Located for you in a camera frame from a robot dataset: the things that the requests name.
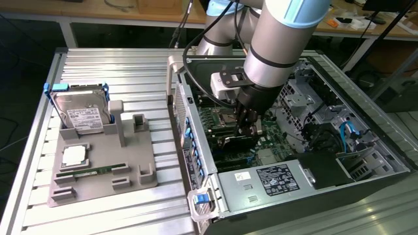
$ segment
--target warning label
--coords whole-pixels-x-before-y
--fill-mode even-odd
[[[286,164],[258,169],[264,187],[269,196],[300,189],[298,183]]]
[[[67,110],[74,128],[78,131],[103,128],[102,117],[98,108]]]

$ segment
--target gray floor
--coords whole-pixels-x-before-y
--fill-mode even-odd
[[[15,124],[10,143],[30,134],[43,83],[47,78],[50,63],[57,47],[66,47],[61,28],[57,23],[38,21],[11,21],[35,42],[6,20],[0,19],[0,148],[7,142]],[[173,28],[75,24],[75,33],[81,47],[166,48],[174,32]],[[183,35],[182,45],[201,32],[198,29]],[[320,49],[341,64],[353,52],[357,39],[344,40],[341,45],[332,43],[329,37],[313,37],[308,49]],[[26,141],[13,145],[0,152],[0,217],[15,179],[15,169]]]

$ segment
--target circuit board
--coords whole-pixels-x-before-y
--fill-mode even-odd
[[[262,120],[266,134],[256,140],[253,147],[244,149],[244,144],[240,151],[225,151],[221,147],[225,139],[234,136],[234,111],[224,107],[206,107],[199,108],[199,116],[218,172],[274,164],[296,153],[270,111]]]

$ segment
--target motherboard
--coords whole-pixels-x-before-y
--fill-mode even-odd
[[[274,164],[296,153],[272,111],[262,120],[265,134],[253,138],[234,137],[233,109],[213,106],[198,110],[218,172]]]

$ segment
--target aluminum profile table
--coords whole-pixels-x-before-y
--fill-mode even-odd
[[[2,235],[194,234],[166,104],[169,55],[182,55],[182,50],[71,49],[55,55],[47,79],[50,83],[106,81],[111,99],[125,101],[123,118],[143,113],[150,119],[159,186],[47,207],[61,120],[43,96],[3,216]],[[357,97],[362,91],[350,80],[342,79],[344,73],[337,71],[334,63],[314,51],[305,51],[304,55],[314,57],[374,120],[380,121],[384,114],[370,99]],[[393,123],[381,123],[381,126],[418,163],[417,140],[402,137],[402,130]],[[418,174],[413,174],[358,203],[253,234],[418,234],[417,182]]]

